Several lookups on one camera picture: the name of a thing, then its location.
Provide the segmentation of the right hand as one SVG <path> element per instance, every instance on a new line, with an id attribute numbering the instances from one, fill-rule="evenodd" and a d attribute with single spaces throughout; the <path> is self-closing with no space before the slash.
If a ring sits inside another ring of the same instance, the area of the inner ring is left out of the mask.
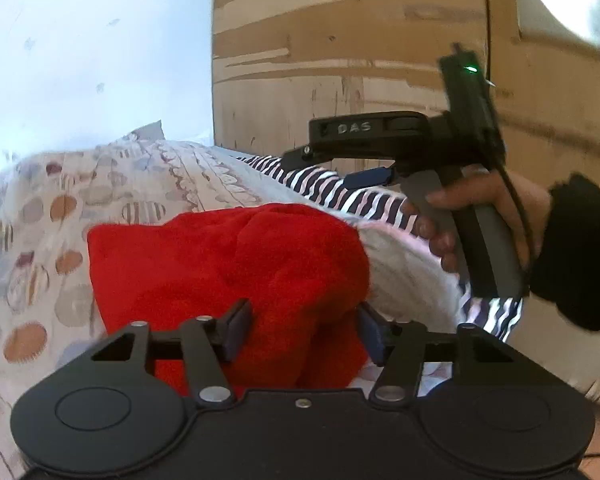
<path id="1" fill-rule="evenodd" d="M 506 176 L 513 185 L 521 205 L 524 206 L 531 229 L 533 252 L 528 248 L 524 225 L 514 200 L 497 171 L 486 172 L 479 166 L 467 167 L 464 178 L 442 191 L 430 194 L 427 202 L 434 208 L 446 210 L 462 209 L 469 205 L 494 206 L 512 232 L 518 259 L 522 268 L 527 270 L 531 260 L 540 254 L 552 198 L 545 188 L 519 174 L 506 172 Z M 458 273 L 457 258 L 454 255 L 454 235 L 443 231 L 434 220 L 420 214 L 418 208 L 409 200 L 402 205 L 402 212 L 407 217 L 415 217 L 412 233 L 428 242 L 430 252 L 441 259 L 442 269 L 445 272 Z"/>

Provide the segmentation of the black sleeved right forearm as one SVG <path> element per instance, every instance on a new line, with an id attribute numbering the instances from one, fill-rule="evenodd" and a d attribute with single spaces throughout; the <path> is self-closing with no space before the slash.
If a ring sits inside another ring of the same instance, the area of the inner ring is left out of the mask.
<path id="1" fill-rule="evenodd" d="M 600 188 L 572 174 L 550 197 L 531 291 L 582 330 L 600 333 Z"/>

